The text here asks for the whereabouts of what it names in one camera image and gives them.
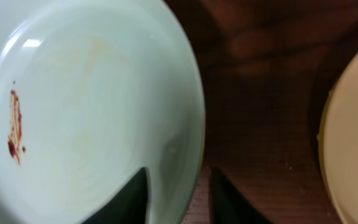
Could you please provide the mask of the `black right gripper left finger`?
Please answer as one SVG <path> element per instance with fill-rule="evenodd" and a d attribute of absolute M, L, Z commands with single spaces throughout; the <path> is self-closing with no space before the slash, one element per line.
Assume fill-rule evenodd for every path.
<path fill-rule="evenodd" d="M 120 191 L 82 224 L 146 224 L 149 205 L 147 168 L 140 168 Z"/>

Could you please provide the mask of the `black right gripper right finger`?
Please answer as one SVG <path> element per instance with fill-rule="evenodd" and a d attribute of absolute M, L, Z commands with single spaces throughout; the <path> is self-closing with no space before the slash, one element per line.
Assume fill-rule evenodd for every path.
<path fill-rule="evenodd" d="M 238 191 L 216 167 L 209 180 L 211 223 L 213 224 L 272 224 Z"/>

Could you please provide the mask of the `pale green plate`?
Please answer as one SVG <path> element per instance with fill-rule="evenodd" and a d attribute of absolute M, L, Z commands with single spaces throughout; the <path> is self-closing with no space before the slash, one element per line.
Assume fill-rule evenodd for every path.
<path fill-rule="evenodd" d="M 0 223 L 81 223 L 145 167 L 180 223 L 204 148 L 189 40 L 162 0 L 0 0 Z"/>

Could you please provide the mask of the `yellow plate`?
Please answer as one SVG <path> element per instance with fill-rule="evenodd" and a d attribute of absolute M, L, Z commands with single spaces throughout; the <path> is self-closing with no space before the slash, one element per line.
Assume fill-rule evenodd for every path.
<path fill-rule="evenodd" d="M 358 53 L 329 92 L 317 138 L 329 198 L 343 223 L 358 223 Z"/>

